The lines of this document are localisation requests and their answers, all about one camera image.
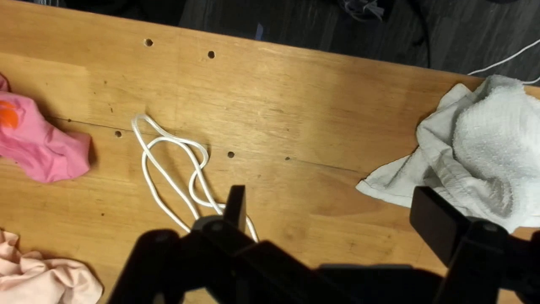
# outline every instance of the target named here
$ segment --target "light pink cloth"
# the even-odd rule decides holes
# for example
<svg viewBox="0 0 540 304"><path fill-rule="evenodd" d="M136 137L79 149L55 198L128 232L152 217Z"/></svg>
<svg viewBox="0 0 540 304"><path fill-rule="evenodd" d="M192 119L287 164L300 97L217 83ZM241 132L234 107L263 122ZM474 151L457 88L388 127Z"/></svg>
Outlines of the light pink cloth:
<svg viewBox="0 0 540 304"><path fill-rule="evenodd" d="M17 250L18 237L0 230L0 303L3 304L94 304L101 284L79 262Z"/></svg>
<svg viewBox="0 0 540 304"><path fill-rule="evenodd" d="M89 137L54 129L39 114L33 100L10 93L1 76L0 114L0 157L15 161L30 179L54 183L76 179L89 171Z"/></svg>

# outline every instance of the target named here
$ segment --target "wooden surface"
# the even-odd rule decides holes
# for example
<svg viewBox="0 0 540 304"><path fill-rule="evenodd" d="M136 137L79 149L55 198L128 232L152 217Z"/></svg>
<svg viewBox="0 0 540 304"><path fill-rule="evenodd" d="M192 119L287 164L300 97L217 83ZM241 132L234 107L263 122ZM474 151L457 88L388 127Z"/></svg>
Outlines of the wooden surface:
<svg viewBox="0 0 540 304"><path fill-rule="evenodd" d="M260 237L302 262L444 274L406 210L354 186L413 151L415 125L452 85L477 80L6 0L0 12L0 71L13 92L94 146L87 176L49 186L0 161L0 225L22 235L22 249L82 260L109 293L136 237L174 228L143 184L130 132L131 117L148 112L207 144L216 196L246 184ZM185 157L158 154L184 181Z"/></svg>

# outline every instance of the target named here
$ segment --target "white towel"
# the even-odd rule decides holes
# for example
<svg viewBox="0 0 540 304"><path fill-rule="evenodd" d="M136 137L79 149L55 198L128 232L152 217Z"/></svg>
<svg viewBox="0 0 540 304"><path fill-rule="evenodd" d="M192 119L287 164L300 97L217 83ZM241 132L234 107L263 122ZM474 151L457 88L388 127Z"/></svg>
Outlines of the white towel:
<svg viewBox="0 0 540 304"><path fill-rule="evenodd" d="M400 206L430 186L462 215L513 232L540 227L540 102L518 80L454 86L417 129L418 147L356 190Z"/></svg>

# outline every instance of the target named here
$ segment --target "cloth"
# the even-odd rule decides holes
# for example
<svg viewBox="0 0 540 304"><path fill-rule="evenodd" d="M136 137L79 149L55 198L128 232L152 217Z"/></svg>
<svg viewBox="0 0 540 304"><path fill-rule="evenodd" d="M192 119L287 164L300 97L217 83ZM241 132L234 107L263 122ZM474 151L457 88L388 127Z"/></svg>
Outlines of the cloth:
<svg viewBox="0 0 540 304"><path fill-rule="evenodd" d="M17 250L18 237L0 230L0 303L96 304L103 287L79 262Z"/></svg>
<svg viewBox="0 0 540 304"><path fill-rule="evenodd" d="M540 103L518 80L454 86L417 129L417 151L376 169L356 190L400 206L430 186L462 215L508 232L540 227Z"/></svg>
<svg viewBox="0 0 540 304"><path fill-rule="evenodd" d="M54 129L33 100L10 93L0 76L0 157L15 161L33 181L55 183L86 174L87 151L87 135Z"/></svg>

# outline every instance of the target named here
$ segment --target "white cord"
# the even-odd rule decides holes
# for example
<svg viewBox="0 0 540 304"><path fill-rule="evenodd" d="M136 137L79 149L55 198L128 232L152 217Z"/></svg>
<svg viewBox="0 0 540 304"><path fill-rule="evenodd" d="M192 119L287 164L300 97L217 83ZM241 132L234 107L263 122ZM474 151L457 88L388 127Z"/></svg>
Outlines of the white cord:
<svg viewBox="0 0 540 304"><path fill-rule="evenodd" d="M518 53L504 58L503 61L498 61L498 63L494 63L494 65L489 65L489 66L486 66L486 68L482 68L482 70L474 70L474 71L471 71L469 76L479 75L479 73L484 73L484 71L489 71L489 70L498 68L498 66L501 66L501 65L504 65L504 63L508 63L508 61L513 61L513 59L516 59L519 54L523 54L523 53L526 53L528 49L535 48L536 44L540 44L540 39L538 39L538 41L533 41L533 43L528 44L528 46L525 46L525 48L519 49ZM540 81L540 78L531 80L531 81L521 81L521 83L523 83L523 85L535 85L535 83L538 83L538 81Z"/></svg>
<svg viewBox="0 0 540 304"><path fill-rule="evenodd" d="M141 139L141 134L140 134L140 127L138 127L140 120L147 122L158 134L158 137L147 144ZM158 196L158 191L157 191L157 188L155 188L155 184L153 184L153 181L150 178L147 161L150 161L153 164L153 168L160 173L160 176L167 181L167 184L174 190L174 193L182 198L182 201L187 205L187 208L189 208L189 211L190 211L194 220L201 218L195 205L204 206L204 208L212 208L216 215L222 215L224 205L214 201L214 198L212 198L212 195L211 195L211 191L207 188L204 173L202 173L202 169L207 166L207 161L209 161L209 154L207 154L204 146L201 146L199 142L189 141L189 139L174 137L172 134L168 134L162 127L158 127L148 115L143 115L143 114L136 115L131 120L131 129L133 129L136 142L141 147L140 166L141 166L141 174L145 178L145 183L147 183L147 186L150 190L150 195L152 195L153 201L157 203L157 206L175 225L179 225L185 233L190 232L190 228ZM157 146L157 144L174 144L174 146L180 147L187 154L187 157L189 157L189 161L190 161L190 164L194 168L194 173L190 174L189 183L187 183L189 196L172 181L172 178L167 174L167 171L153 157L152 147ZM197 191L195 191L195 184L197 183L201 184L206 200L197 196ZM246 225L248 225L248 230L251 233L251 238L255 242L258 242L255 227L253 227L249 218L246 218Z"/></svg>

